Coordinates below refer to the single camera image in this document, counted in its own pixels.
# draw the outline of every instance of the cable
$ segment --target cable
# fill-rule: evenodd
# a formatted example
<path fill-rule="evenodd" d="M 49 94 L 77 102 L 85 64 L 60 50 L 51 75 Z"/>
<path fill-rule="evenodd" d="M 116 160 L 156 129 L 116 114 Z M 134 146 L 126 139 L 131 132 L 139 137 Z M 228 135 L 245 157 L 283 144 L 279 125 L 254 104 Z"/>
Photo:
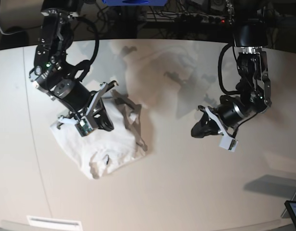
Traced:
<path fill-rule="evenodd" d="M 170 10 L 171 7 L 171 1 L 167 1 L 167 3 L 165 4 L 164 8 L 167 9 L 168 11 Z"/>
<path fill-rule="evenodd" d="M 185 7 L 184 7 L 184 5 L 182 4 L 182 1 L 181 1 L 181 0 L 179 0 L 179 3 L 180 3 L 180 6 L 182 7 L 182 9 L 183 9 L 185 12 L 187 12 L 187 10 L 185 9 Z"/>
<path fill-rule="evenodd" d="M 4 32 L 0 26 L 0 33 L 2 33 L 3 35 L 13 35 L 13 34 L 17 34 L 17 33 L 21 33 L 21 32 L 24 32 L 26 30 L 31 30 L 31 29 L 36 29 L 36 28 L 39 28 L 40 26 L 34 26 L 34 27 L 31 27 L 31 28 L 26 28 L 26 29 L 23 29 L 23 30 L 18 30 L 18 31 L 14 31 L 14 32 Z"/>
<path fill-rule="evenodd" d="M 235 51 L 234 51 L 234 46 L 232 46 L 232 51 L 233 51 L 233 56 L 234 56 L 235 62 L 238 64 L 238 59 L 236 58 L 236 54 L 235 54 Z"/>
<path fill-rule="evenodd" d="M 95 24 L 93 22 L 91 22 L 90 20 L 84 18 L 84 17 L 78 17 L 77 20 L 79 22 L 83 22 L 85 24 L 87 24 L 89 27 L 91 27 L 91 29 L 93 30 L 94 32 L 94 36 L 95 36 L 95 46 L 94 46 L 94 51 L 93 51 L 93 55 L 90 59 L 90 63 L 92 64 L 95 59 L 96 59 L 96 56 L 98 55 L 98 52 L 99 52 L 99 47 L 100 47 L 100 38 L 99 38 L 99 33 L 98 33 L 98 30 L 95 26 Z"/>
<path fill-rule="evenodd" d="M 78 22 L 78 23 L 76 24 L 76 26 L 75 26 L 74 29 L 73 29 L 73 32 L 75 32 L 75 31 L 77 30 L 77 28 L 80 26 L 81 23 L 82 23 L 82 22 Z"/>
<path fill-rule="evenodd" d="M 236 129 L 234 130 L 234 132 L 233 132 L 233 134 L 232 134 L 232 138 L 235 138 L 235 137 L 236 137 L 236 135 L 237 135 L 237 133 L 238 133 L 238 131 L 239 131 L 239 127 L 240 127 L 242 124 L 244 124 L 244 123 L 246 123 L 247 121 L 251 120 L 251 119 L 254 118 L 256 115 L 258 115 L 258 113 L 254 114 L 253 116 L 249 117 L 248 119 L 246 119 L 246 120 L 244 120 L 242 123 L 240 123 L 240 124 L 236 127 Z"/>
<path fill-rule="evenodd" d="M 151 12 L 152 12 L 152 14 L 153 14 L 153 16 L 154 16 L 155 21 L 157 22 L 156 15 L 155 15 L 155 13 L 154 13 L 152 7 L 149 6 L 149 8 L 150 8 L 150 10 L 151 10 Z M 164 39 L 164 38 L 165 38 L 165 37 L 164 37 L 164 34 L 163 34 L 163 32 L 161 31 L 160 28 L 158 29 L 158 31 L 159 31 L 159 33 L 162 35 L 162 37 L 163 37 L 163 39 Z"/>
<path fill-rule="evenodd" d="M 108 6 L 101 8 L 97 3 L 95 3 L 95 6 L 98 8 L 99 11 L 96 15 L 97 19 L 93 23 L 96 24 L 98 21 L 104 22 L 102 25 L 102 28 L 99 30 L 99 35 L 100 35 L 100 34 L 103 34 L 103 30 L 106 27 L 106 23 L 107 23 L 107 21 L 109 21 L 109 20 L 106 20 L 106 16 L 104 13 L 104 10 L 106 10 L 108 8 Z M 87 31 L 94 33 L 93 31 L 90 30 L 89 26 L 87 27 Z"/>
<path fill-rule="evenodd" d="M 220 55 L 219 55 L 219 64 L 218 64 L 218 74 L 219 74 L 219 87 L 221 89 L 221 91 L 226 94 L 226 95 L 237 95 L 237 94 L 240 94 L 240 92 L 238 90 L 233 90 L 233 91 L 227 91 L 224 87 L 224 84 L 223 84 L 223 76 L 222 76 L 222 63 L 223 63 L 223 58 L 224 58 L 224 54 L 226 53 L 226 51 L 232 47 L 231 44 L 227 44 L 226 46 L 223 47 L 223 49 L 221 50 L 220 52 Z"/>
<path fill-rule="evenodd" d="M 166 14 L 160 14 L 160 13 L 155 13 L 155 14 L 158 15 L 158 16 L 170 19 L 170 20 L 175 20 L 176 19 L 176 17 L 170 17 L 170 15 L 166 15 Z"/>

